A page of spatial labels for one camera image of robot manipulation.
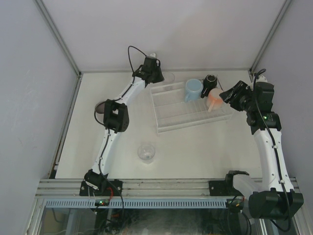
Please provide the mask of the pink ceramic mug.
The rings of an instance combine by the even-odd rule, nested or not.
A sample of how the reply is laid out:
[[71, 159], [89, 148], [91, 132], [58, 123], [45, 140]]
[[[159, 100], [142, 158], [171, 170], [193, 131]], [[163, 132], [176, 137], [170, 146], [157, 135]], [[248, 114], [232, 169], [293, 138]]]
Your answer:
[[219, 88], [213, 88], [209, 94], [206, 101], [206, 105], [208, 107], [208, 112], [217, 110], [221, 108], [223, 104], [223, 100], [220, 97], [220, 94], [222, 93], [222, 89]]

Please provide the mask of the black mug cream inside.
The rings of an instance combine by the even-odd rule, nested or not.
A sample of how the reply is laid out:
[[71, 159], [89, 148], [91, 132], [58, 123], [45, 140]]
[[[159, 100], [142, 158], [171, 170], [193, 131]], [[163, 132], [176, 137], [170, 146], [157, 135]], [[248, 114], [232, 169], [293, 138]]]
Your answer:
[[217, 87], [217, 77], [214, 75], [207, 75], [203, 80], [203, 89], [201, 92], [201, 98], [207, 97], [209, 92]]

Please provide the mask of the light blue mug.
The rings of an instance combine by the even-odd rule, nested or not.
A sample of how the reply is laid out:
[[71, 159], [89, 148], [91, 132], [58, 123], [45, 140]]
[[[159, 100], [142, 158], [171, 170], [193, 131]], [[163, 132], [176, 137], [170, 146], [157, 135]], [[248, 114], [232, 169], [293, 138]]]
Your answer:
[[203, 84], [198, 79], [189, 79], [185, 84], [185, 102], [198, 100], [201, 96]]

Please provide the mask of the lilac ceramic mug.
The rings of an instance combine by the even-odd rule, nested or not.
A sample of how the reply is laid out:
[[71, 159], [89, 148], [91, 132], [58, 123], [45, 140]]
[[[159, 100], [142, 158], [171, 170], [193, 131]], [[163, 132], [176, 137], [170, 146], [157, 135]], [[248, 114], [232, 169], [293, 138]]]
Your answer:
[[105, 102], [102, 101], [100, 103], [98, 103], [96, 106], [95, 106], [95, 113], [96, 114], [103, 114], [104, 113], [104, 107], [105, 107]]

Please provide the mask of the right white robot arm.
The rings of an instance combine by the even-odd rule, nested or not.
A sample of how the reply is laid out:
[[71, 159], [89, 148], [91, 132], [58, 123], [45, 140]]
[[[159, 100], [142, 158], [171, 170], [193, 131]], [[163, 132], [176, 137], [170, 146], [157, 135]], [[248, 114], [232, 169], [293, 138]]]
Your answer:
[[274, 85], [256, 82], [249, 86], [239, 81], [220, 94], [222, 100], [237, 111], [245, 111], [247, 124], [260, 155], [262, 183], [255, 183], [243, 171], [230, 171], [232, 186], [248, 200], [253, 218], [270, 220], [291, 219], [304, 203], [289, 178], [281, 145], [281, 122], [273, 112]]

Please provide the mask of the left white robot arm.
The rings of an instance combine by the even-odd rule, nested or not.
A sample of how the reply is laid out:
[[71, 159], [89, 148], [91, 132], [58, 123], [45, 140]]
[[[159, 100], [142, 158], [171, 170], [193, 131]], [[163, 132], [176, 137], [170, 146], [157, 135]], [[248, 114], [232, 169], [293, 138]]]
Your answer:
[[132, 77], [129, 86], [117, 98], [107, 99], [104, 102], [102, 123], [105, 127], [104, 139], [92, 168], [84, 175], [86, 184], [97, 191], [103, 191], [107, 187], [112, 149], [120, 134], [129, 126], [128, 105], [148, 84], [164, 81], [159, 60], [153, 66], [139, 66]]

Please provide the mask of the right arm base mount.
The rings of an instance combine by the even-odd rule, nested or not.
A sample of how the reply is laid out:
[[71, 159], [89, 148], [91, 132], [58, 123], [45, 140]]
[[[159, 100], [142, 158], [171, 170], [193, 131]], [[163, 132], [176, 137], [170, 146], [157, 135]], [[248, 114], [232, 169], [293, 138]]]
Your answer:
[[210, 196], [242, 196], [233, 186], [233, 177], [235, 175], [247, 175], [246, 171], [230, 170], [224, 180], [210, 180], [209, 191]]

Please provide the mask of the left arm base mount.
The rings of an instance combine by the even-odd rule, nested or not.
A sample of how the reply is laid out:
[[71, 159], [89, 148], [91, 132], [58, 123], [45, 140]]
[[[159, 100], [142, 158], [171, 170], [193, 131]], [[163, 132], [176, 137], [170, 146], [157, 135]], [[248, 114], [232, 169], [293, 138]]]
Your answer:
[[80, 196], [119, 196], [122, 192], [123, 182], [120, 180], [108, 180], [107, 176], [97, 174], [89, 170], [80, 185]]

